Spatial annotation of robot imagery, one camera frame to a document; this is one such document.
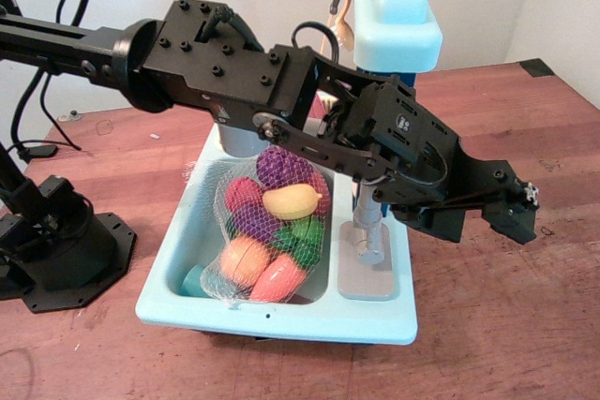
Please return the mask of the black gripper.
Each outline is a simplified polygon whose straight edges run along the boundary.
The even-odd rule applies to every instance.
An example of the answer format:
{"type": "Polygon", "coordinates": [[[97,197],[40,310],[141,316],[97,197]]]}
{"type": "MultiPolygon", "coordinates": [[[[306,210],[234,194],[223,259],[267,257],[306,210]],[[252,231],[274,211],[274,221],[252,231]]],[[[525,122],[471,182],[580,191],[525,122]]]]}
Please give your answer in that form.
{"type": "Polygon", "coordinates": [[[466,154],[460,138],[419,105],[402,81],[360,87],[328,81],[337,97],[322,139],[332,169],[356,180],[378,179],[373,199],[412,230],[459,243],[466,211],[478,209],[490,227],[527,244],[536,238],[539,189],[516,177],[505,161],[466,154]]]}

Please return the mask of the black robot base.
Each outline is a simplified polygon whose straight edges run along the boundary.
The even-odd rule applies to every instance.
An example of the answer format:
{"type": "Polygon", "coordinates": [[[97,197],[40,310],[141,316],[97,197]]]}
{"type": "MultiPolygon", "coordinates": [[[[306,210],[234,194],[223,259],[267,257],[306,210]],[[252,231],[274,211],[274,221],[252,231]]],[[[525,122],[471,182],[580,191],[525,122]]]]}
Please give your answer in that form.
{"type": "Polygon", "coordinates": [[[1,298],[33,313],[90,304],[128,271],[136,234],[63,177],[38,185],[1,152],[1,298]]]}

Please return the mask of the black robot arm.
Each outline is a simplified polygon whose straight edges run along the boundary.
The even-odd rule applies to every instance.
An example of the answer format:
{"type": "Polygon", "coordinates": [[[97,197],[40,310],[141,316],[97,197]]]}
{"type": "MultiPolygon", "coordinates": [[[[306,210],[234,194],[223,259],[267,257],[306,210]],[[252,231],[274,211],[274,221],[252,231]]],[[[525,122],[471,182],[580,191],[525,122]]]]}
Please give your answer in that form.
{"type": "Polygon", "coordinates": [[[343,67],[309,47],[265,51],[225,4],[177,0],[161,21],[86,30],[27,19],[2,0],[1,55],[118,90],[143,111],[208,111],[373,185],[397,221],[430,236],[458,242],[470,210],[519,244],[535,236],[536,188],[504,160],[468,156],[400,78],[343,67]]]}

